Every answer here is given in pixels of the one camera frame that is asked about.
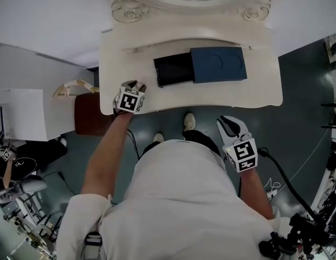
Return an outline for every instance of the white wall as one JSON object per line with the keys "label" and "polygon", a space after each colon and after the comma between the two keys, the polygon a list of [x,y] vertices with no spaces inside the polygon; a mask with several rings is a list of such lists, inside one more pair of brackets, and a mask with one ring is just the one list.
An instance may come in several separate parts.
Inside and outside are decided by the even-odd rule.
{"label": "white wall", "polygon": [[78,79],[94,82],[82,67],[0,45],[0,89],[10,89],[12,137],[45,141],[74,130],[74,99],[53,99],[53,93]]}
{"label": "white wall", "polygon": [[336,33],[336,0],[282,0],[273,4],[266,26],[281,56]]}
{"label": "white wall", "polygon": [[0,42],[86,67],[98,66],[110,0],[0,0]]}

